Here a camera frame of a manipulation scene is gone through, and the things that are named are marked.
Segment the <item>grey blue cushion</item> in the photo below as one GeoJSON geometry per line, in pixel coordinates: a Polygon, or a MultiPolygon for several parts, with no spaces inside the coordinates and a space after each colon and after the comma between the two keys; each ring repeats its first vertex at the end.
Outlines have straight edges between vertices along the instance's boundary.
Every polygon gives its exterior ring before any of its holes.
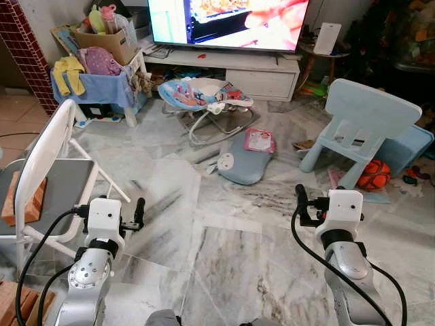
{"type": "Polygon", "coordinates": [[[245,135],[240,132],[230,139],[228,149],[218,156],[217,173],[230,182],[252,185],[263,177],[272,154],[245,148],[245,135]]]}

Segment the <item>pink booklet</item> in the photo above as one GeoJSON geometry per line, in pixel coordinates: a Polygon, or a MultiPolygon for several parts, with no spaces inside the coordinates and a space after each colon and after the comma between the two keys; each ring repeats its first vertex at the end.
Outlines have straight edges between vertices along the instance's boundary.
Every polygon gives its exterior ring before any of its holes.
{"type": "Polygon", "coordinates": [[[243,148],[251,151],[259,151],[273,154],[276,149],[276,143],[269,131],[258,130],[258,128],[248,128],[245,131],[245,142],[243,148]]]}

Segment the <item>orange ball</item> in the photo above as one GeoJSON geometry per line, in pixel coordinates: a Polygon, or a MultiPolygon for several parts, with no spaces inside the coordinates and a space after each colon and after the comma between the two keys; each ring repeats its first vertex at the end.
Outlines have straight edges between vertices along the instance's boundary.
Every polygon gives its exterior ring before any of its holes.
{"type": "Polygon", "coordinates": [[[356,185],[364,192],[375,192],[389,183],[391,173],[391,168],[383,161],[372,159],[367,163],[356,185]]]}

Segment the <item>white folding chair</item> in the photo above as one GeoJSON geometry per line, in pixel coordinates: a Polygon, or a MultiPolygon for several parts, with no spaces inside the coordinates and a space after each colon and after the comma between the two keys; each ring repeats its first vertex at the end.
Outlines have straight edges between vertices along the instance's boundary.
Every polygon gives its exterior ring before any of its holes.
{"type": "Polygon", "coordinates": [[[72,236],[80,232],[83,225],[86,229],[86,223],[89,211],[87,213],[78,213],[69,224],[67,233],[63,235],[52,235],[52,228],[44,232],[35,229],[26,223],[26,209],[28,205],[35,201],[35,194],[39,190],[41,183],[49,177],[52,166],[58,161],[59,153],[66,145],[72,146],[81,154],[81,161],[85,162],[86,170],[84,171],[85,183],[81,194],[75,202],[75,207],[89,204],[89,198],[94,187],[97,177],[102,177],[109,184],[107,195],[117,192],[122,201],[130,202],[131,199],[124,190],[121,190],[118,184],[93,160],[90,155],[81,147],[81,145],[71,138],[71,133],[75,123],[75,111],[79,107],[73,100],[65,100],[62,105],[56,109],[56,112],[50,118],[48,125],[39,135],[32,147],[30,153],[24,161],[24,167],[20,170],[19,178],[13,183],[12,192],[13,212],[14,212],[14,230],[16,231],[16,254],[18,255],[18,274],[24,276],[26,257],[35,253],[35,249],[29,249],[28,245],[32,242],[44,241],[56,251],[65,253],[69,257],[74,257],[75,252],[66,247],[65,243],[72,239],[72,236]]]}

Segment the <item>light blue plastic child chair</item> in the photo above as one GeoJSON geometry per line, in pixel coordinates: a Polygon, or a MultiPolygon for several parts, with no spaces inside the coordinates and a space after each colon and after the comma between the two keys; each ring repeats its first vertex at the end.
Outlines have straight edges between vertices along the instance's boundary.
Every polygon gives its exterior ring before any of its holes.
{"type": "Polygon", "coordinates": [[[397,139],[419,121],[422,110],[400,97],[347,79],[330,84],[326,112],[332,120],[320,132],[299,168],[311,172],[323,148],[355,162],[339,186],[353,189],[385,139],[397,139]]]}

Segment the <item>white television cabinet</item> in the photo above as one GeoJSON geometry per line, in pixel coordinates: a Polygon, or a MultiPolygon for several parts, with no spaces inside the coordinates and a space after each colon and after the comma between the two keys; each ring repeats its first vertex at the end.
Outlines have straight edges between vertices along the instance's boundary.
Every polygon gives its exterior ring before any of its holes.
{"type": "Polygon", "coordinates": [[[166,55],[146,56],[144,61],[226,70],[226,81],[248,97],[264,101],[292,100],[301,75],[300,56],[271,52],[242,52],[174,47],[166,55]]]}

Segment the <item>blue cloth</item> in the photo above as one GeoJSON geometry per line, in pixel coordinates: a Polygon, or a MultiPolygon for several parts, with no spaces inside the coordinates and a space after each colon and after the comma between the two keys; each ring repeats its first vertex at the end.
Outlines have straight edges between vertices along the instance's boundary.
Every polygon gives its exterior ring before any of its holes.
{"type": "Polygon", "coordinates": [[[79,78],[84,84],[85,91],[82,95],[62,95],[59,85],[67,85],[66,74],[62,73],[61,83],[57,83],[52,77],[52,90],[57,103],[72,99],[79,105],[117,105],[118,113],[122,113],[125,107],[131,107],[139,111],[147,103],[148,98],[143,91],[134,91],[131,87],[130,76],[133,69],[125,67],[120,75],[93,75],[80,74],[79,78]]]}

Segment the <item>blue baby bouncer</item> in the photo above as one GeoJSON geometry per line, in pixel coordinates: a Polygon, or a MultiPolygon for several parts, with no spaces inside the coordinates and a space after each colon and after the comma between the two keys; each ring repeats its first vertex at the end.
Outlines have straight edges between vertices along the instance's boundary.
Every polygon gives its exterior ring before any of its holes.
{"type": "Polygon", "coordinates": [[[164,100],[164,106],[162,106],[164,114],[187,113],[193,117],[196,113],[200,113],[199,118],[196,118],[192,126],[186,128],[188,139],[193,146],[224,142],[224,140],[230,139],[245,128],[250,127],[260,117],[258,112],[253,111],[253,99],[246,96],[242,90],[233,86],[229,81],[204,77],[185,77],[165,81],[156,89],[161,99],[164,100]],[[195,136],[194,132],[198,130],[205,118],[215,122],[213,118],[215,115],[233,111],[249,112],[251,118],[233,130],[226,130],[218,126],[217,129],[226,135],[223,139],[202,141],[195,136]]]}

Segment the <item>orange brick stack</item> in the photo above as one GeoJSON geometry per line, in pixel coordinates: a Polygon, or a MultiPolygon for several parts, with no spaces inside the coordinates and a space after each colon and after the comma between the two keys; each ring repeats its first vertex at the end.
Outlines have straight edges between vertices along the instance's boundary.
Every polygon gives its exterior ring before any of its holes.
{"type": "MultiPolygon", "coordinates": [[[[18,283],[12,280],[0,280],[0,326],[19,326],[16,320],[15,305],[18,283]]],[[[37,304],[41,298],[40,292],[28,287],[22,287],[21,308],[22,316],[26,319],[27,326],[37,326],[37,304]]],[[[48,292],[43,305],[43,323],[48,326],[47,317],[55,301],[56,293],[48,292]]]]}

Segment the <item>yellow garment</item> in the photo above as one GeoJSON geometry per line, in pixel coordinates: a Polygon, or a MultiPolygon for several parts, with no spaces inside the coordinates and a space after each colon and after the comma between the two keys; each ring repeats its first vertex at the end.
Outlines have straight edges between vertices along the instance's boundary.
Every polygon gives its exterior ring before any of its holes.
{"type": "Polygon", "coordinates": [[[52,80],[56,84],[59,94],[61,96],[84,95],[86,90],[80,79],[80,74],[84,72],[84,66],[75,56],[62,57],[54,62],[52,80]]]}

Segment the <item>white upright box device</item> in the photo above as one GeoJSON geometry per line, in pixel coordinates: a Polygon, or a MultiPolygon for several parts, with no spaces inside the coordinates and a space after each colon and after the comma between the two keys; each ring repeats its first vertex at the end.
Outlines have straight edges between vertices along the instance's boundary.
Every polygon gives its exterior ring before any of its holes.
{"type": "Polygon", "coordinates": [[[333,53],[338,36],[340,33],[340,24],[330,24],[323,22],[317,35],[313,52],[317,55],[330,56],[333,53]]]}

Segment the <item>brown cardboard box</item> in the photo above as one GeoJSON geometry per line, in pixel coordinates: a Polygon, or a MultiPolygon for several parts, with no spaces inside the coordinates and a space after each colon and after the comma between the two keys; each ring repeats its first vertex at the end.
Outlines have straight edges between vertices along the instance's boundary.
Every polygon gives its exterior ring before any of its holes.
{"type": "Polygon", "coordinates": [[[122,66],[128,65],[139,51],[139,40],[135,32],[130,35],[126,30],[121,30],[115,34],[92,34],[74,30],[71,32],[79,48],[103,48],[112,53],[115,61],[122,66]]]}

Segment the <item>flat screen television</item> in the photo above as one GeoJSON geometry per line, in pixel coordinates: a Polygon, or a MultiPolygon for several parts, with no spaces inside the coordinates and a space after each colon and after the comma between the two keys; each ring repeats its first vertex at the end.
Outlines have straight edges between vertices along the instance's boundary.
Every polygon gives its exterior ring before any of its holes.
{"type": "Polygon", "coordinates": [[[155,43],[295,52],[309,0],[148,0],[155,43]]]}

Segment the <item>pink lid drink bottle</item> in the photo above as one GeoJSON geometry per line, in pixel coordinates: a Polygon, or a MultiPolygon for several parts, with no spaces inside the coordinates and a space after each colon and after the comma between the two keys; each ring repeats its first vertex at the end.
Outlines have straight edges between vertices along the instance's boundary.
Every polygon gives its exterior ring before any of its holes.
{"type": "Polygon", "coordinates": [[[113,35],[123,31],[130,24],[130,19],[118,14],[117,8],[116,4],[108,4],[97,8],[103,25],[101,33],[113,35]]]}

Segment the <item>yellow green bottle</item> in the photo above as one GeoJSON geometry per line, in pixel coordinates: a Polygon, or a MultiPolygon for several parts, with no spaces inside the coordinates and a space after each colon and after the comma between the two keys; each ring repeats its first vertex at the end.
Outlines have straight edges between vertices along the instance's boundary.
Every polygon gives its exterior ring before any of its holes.
{"type": "Polygon", "coordinates": [[[96,4],[91,6],[88,14],[88,24],[94,34],[106,34],[107,29],[105,27],[105,22],[103,22],[99,7],[97,7],[96,4]]]}

